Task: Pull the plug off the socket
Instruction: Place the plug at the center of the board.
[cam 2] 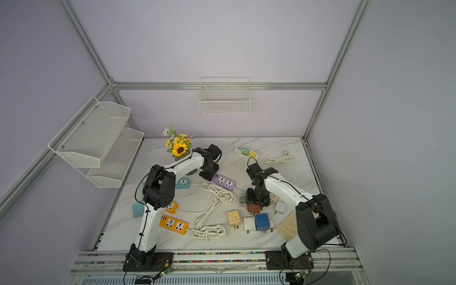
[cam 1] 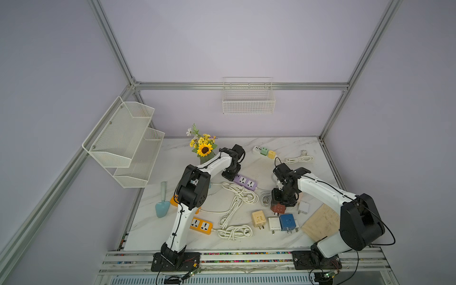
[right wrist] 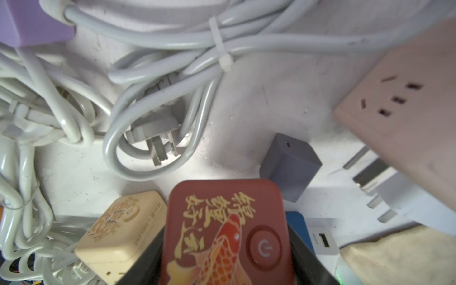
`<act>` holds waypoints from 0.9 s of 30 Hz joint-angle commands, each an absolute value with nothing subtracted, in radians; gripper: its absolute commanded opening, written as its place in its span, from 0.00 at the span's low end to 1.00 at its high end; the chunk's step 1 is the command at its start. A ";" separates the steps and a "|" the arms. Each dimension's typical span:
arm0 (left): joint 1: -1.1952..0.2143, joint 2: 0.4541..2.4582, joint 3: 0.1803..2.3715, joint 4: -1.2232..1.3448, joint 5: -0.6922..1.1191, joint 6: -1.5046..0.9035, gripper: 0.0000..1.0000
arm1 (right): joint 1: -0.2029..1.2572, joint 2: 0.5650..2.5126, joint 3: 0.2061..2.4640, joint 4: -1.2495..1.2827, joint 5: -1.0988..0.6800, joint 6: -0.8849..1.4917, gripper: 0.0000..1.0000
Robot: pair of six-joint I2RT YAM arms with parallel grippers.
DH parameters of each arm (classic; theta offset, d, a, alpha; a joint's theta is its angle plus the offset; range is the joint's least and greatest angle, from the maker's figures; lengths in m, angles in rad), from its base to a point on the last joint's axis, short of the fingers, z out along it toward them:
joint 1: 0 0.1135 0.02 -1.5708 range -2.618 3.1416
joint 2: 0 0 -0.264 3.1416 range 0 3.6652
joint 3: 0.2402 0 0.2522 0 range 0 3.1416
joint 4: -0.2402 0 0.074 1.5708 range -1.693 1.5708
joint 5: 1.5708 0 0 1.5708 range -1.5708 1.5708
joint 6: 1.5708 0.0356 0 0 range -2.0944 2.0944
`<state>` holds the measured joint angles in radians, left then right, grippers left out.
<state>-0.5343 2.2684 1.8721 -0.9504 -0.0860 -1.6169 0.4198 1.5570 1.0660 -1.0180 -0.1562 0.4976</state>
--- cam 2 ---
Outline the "pink butterfly cube adapter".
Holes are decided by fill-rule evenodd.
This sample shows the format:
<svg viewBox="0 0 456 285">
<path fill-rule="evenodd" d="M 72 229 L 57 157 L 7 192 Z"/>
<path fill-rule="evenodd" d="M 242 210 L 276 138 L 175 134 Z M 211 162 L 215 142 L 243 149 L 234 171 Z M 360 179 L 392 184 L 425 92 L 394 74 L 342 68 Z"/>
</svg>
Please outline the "pink butterfly cube adapter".
<svg viewBox="0 0 456 285">
<path fill-rule="evenodd" d="M 270 205 L 276 205 L 279 197 L 273 193 L 270 193 Z"/>
</svg>

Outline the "brown cube adapter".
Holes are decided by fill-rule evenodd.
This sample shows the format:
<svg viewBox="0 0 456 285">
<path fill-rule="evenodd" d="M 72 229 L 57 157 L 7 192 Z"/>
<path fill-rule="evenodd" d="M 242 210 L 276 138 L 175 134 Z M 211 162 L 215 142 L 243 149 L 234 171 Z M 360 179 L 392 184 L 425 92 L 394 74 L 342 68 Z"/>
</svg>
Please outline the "brown cube adapter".
<svg viewBox="0 0 456 285">
<path fill-rule="evenodd" d="M 247 206 L 247 211 L 251 216 L 255 216 L 257 214 L 260 214 L 261 212 L 261 206 L 260 205 L 255 205 L 255 204 L 250 204 Z"/>
</svg>

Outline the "small white cube adapter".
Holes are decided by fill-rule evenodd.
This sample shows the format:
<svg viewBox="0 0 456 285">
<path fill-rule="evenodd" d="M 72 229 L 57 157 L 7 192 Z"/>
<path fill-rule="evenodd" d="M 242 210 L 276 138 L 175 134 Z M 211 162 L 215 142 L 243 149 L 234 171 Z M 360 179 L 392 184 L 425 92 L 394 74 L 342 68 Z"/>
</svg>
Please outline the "small white cube adapter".
<svg viewBox="0 0 456 285">
<path fill-rule="evenodd" d="M 275 204 L 274 214 L 284 214 L 286 212 L 286 203 L 277 201 Z"/>
</svg>

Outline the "blue cube plug adapter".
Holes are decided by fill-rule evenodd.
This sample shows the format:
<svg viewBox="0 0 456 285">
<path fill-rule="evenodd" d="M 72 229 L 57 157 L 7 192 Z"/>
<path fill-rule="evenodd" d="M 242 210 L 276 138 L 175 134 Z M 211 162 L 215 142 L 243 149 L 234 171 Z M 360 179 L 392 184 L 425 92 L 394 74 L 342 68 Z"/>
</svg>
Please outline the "blue cube plug adapter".
<svg viewBox="0 0 456 285">
<path fill-rule="evenodd" d="M 273 232 L 273 222 L 269 219 L 268 214 L 258 214 L 255 216 L 256 231 L 266 233 L 267 231 Z"/>
</svg>

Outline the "purple power strip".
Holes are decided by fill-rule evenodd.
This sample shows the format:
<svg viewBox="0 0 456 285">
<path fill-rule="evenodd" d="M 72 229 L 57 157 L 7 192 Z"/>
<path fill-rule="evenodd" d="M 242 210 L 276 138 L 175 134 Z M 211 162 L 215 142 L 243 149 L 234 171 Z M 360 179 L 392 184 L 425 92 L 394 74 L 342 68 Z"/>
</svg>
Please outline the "purple power strip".
<svg viewBox="0 0 456 285">
<path fill-rule="evenodd" d="M 236 188 L 236 182 L 230 178 L 227 178 L 219 173 L 215 174 L 211 180 L 212 183 L 221 186 L 222 188 L 234 191 Z"/>
</svg>

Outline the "white charger plug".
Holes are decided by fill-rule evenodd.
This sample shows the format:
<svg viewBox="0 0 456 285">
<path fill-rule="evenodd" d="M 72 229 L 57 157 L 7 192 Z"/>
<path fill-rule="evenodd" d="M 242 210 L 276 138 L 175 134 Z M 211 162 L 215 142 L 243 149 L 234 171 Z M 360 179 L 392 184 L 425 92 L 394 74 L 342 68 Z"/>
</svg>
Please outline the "white charger plug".
<svg viewBox="0 0 456 285">
<path fill-rule="evenodd" d="M 247 233 L 247 235 L 249 235 L 250 232 L 255 232 L 257 230 L 254 217 L 244 217 L 243 225 L 244 225 L 244 230 Z"/>
</svg>

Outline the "teal power strip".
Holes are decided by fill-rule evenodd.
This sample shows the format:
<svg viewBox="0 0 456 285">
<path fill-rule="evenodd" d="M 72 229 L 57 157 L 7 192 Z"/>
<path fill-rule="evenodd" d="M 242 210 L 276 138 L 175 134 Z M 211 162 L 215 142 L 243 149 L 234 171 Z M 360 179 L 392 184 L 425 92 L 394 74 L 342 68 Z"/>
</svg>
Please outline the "teal power strip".
<svg viewBox="0 0 456 285">
<path fill-rule="evenodd" d="M 188 178 L 181 178 L 175 185 L 176 190 L 188 190 L 191 187 L 191 181 Z"/>
</svg>

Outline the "white power strip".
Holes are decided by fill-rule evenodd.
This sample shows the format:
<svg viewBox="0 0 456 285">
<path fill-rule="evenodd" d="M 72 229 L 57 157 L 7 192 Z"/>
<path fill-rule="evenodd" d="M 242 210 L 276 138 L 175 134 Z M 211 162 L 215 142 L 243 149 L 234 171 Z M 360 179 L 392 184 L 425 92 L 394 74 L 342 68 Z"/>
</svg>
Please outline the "white power strip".
<svg viewBox="0 0 456 285">
<path fill-rule="evenodd" d="M 246 157 L 252 157 L 254 159 L 258 159 L 257 152 L 255 152 L 249 148 L 246 148 L 246 147 L 236 146 L 234 148 L 234 152 L 241 154 L 243 156 L 246 156 Z"/>
</svg>

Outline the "beige cube plug adapter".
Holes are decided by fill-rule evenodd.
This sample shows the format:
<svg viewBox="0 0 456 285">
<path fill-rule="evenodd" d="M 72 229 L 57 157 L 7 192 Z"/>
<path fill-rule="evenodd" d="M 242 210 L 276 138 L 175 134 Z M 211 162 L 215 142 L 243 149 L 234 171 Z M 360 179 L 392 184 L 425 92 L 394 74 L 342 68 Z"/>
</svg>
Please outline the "beige cube plug adapter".
<svg viewBox="0 0 456 285">
<path fill-rule="evenodd" d="M 229 211 L 227 213 L 229 227 L 233 229 L 239 229 L 242 221 L 238 210 Z"/>
</svg>

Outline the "orange power strip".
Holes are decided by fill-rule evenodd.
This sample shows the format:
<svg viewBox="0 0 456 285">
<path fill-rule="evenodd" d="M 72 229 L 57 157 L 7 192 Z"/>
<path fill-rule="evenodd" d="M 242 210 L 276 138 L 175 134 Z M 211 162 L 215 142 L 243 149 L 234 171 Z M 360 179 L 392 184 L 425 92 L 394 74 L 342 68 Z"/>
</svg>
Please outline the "orange power strip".
<svg viewBox="0 0 456 285">
<path fill-rule="evenodd" d="M 161 217 L 159 226 L 180 235 L 185 235 L 188 229 L 188 223 L 168 216 Z"/>
<path fill-rule="evenodd" d="M 172 201 L 167 207 L 165 207 L 165 211 L 169 214 L 175 214 L 178 211 L 178 204 Z"/>
</svg>

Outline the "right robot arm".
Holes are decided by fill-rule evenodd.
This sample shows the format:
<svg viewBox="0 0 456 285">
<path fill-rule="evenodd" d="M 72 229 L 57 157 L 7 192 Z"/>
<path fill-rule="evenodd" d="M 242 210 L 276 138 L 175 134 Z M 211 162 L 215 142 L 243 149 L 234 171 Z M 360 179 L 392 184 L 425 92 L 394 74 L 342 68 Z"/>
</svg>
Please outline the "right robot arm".
<svg viewBox="0 0 456 285">
<path fill-rule="evenodd" d="M 330 201 L 324 194 L 312 195 L 299 189 L 273 167 L 262 169 L 253 163 L 248 165 L 247 174 L 253 185 L 247 189 L 248 206 L 268 207 L 270 195 L 274 194 L 294 208 L 297 235 L 282 245 L 285 257 L 299 258 L 342 234 Z"/>
</svg>

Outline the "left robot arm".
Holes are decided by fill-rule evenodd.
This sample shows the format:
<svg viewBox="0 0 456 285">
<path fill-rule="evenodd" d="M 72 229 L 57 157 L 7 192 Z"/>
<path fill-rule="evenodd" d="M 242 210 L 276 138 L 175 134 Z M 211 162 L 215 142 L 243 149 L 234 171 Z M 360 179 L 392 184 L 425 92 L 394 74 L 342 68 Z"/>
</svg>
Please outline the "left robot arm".
<svg viewBox="0 0 456 285">
<path fill-rule="evenodd" d="M 154 165 L 144 177 L 142 188 L 144 214 L 136 241 L 126 255 L 127 265 L 138 265 L 146 269 L 155 263 L 154 252 L 160 220 L 165 208 L 174 200 L 176 182 L 185 175 L 199 170 L 200 177 L 210 181 L 219 171 L 218 161 L 222 151 L 215 145 L 195 148 L 185 158 L 170 165 Z"/>
</svg>

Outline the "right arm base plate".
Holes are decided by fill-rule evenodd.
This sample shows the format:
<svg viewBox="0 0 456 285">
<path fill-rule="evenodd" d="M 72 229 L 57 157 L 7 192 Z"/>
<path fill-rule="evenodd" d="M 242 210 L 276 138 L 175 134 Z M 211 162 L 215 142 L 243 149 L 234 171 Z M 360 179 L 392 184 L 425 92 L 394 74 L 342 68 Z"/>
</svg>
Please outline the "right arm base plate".
<svg viewBox="0 0 456 285">
<path fill-rule="evenodd" d="M 266 266 L 268 270 L 313 270 L 314 263 L 310 254 L 303 254 L 298 258 L 292 258 L 282 251 L 266 251 Z"/>
</svg>

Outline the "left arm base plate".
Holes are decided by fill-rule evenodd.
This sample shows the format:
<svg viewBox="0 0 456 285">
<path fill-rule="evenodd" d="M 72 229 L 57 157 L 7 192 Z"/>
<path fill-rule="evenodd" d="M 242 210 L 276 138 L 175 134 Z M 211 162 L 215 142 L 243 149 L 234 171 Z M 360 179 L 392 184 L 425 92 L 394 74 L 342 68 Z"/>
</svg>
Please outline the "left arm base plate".
<svg viewBox="0 0 456 285">
<path fill-rule="evenodd" d="M 174 253 L 172 252 L 154 252 L 146 255 L 145 259 L 140 261 L 131 254 L 125 256 L 125 262 L 122 267 L 123 272 L 146 272 L 156 271 L 163 272 L 172 267 Z"/>
</svg>

